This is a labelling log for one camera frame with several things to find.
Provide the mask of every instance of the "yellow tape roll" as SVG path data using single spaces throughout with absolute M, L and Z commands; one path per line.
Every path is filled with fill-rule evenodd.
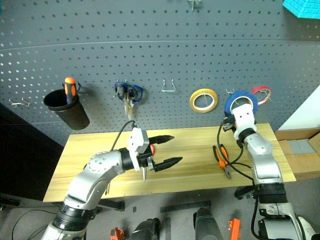
M 209 96 L 210 98 L 212 98 L 212 102 L 209 104 L 209 106 L 205 106 L 205 107 L 196 106 L 195 105 L 196 99 L 200 96 L 203 96 L 203 95 L 206 95 L 206 96 Z M 196 111 L 198 113 L 207 113 L 207 112 L 210 112 L 212 109 L 214 109 L 216 107 L 216 105 L 218 104 L 218 95 L 212 89 L 202 88 L 202 89 L 199 89 L 199 90 L 195 91 L 194 93 L 192 93 L 190 100 L 189 100 L 189 104 L 190 104 L 190 107 L 193 111 Z

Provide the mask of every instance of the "wooden tabletop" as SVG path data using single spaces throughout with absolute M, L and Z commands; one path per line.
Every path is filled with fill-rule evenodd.
M 217 144 L 218 128 L 214 126 L 147 131 L 149 137 L 157 135 L 175 137 L 167 143 L 155 145 L 155 163 L 161 163 L 171 157 L 183 157 L 183 159 L 173 167 L 157 173 L 148 170 L 145 182 L 142 180 L 141 171 L 129 170 L 111 181 L 108 194 L 103 195 L 102 198 L 251 185 L 250 180 L 233 169 L 230 180 L 225 176 L 223 169 L 219 168 L 212 150 L 212 146 Z M 268 123 L 257 124 L 257 128 L 257 131 L 273 144 L 273 155 L 280 166 L 283 180 L 285 182 L 295 181 L 295 176 L 270 125 Z M 94 154 L 108 151 L 117 134 L 117 132 L 110 132 L 70 135 L 43 201 L 63 201 L 71 180 L 83 170 L 84 165 Z M 129 135 L 129 131 L 123 132 L 115 148 L 126 147 Z M 231 160 L 240 153 L 232 131 L 222 131 L 220 143 L 226 147 Z M 246 150 L 239 162 L 251 165 Z M 237 168 L 252 176 L 249 168 L 241 165 L 237 165 Z

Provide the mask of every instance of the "gray pegboard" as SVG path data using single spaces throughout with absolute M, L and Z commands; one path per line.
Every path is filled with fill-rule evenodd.
M 15 113 L 64 145 L 74 133 L 117 132 L 127 120 L 113 98 L 115 80 L 145 89 L 136 120 L 145 129 L 216 126 L 226 89 L 272 89 L 257 121 L 274 130 L 319 85 L 320 22 L 297 19 L 282 1 L 187 0 L 4 1 L 0 15 L 1 103 L 31 102 Z M 71 130 L 43 104 L 66 76 L 82 85 L 90 125 Z M 177 91 L 161 92 L 163 79 Z M 209 113 L 190 109 L 190 95 L 219 95 Z

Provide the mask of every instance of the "black cup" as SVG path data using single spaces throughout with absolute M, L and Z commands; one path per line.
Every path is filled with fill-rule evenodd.
M 73 130 L 85 129 L 90 120 L 76 95 L 72 102 L 67 103 L 64 89 L 55 90 L 45 96 L 44 104 L 54 111 Z

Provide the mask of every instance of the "floor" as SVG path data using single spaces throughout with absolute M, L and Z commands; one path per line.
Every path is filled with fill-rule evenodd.
M 313 228 L 320 232 L 320 178 L 286 183 L 285 187 L 287 197 L 296 214 L 304 216 Z M 157 217 L 162 224 L 161 240 L 193 240 L 195 239 L 193 213 L 198 210 L 200 205 L 208 205 L 208 201 L 211 203 L 211 212 L 225 240 L 229 239 L 228 221 L 232 218 L 241 220 L 240 232 L 242 238 L 240 239 L 254 239 L 250 231 L 254 200 L 246 198 L 237 200 L 233 196 L 235 190 L 236 188 L 230 187 L 126 197 L 124 198 L 125 211 L 105 209 L 89 223 L 87 239 L 108 240 L 110 239 L 109 231 L 114 227 L 122 228 L 127 234 L 130 234 L 140 222 Z M 174 210 L 176 205 L 183 208 L 183 206 L 186 206 L 183 204 L 190 203 L 194 204 L 189 205 L 188 209 Z M 164 212 L 166 209 L 163 207 L 168 206 L 172 207 L 167 209 L 168 212 Z M 30 209 L 57 211 L 57 207 L 54 205 L 37 208 L 7 208 L 0 211 L 0 240 L 11 239 L 13 225 L 23 213 Z M 49 223 L 54 217 L 54 214 L 38 211 L 26 214 L 16 225 L 14 240 L 26 240 L 34 230 Z M 42 233 L 33 239 L 41 239 Z

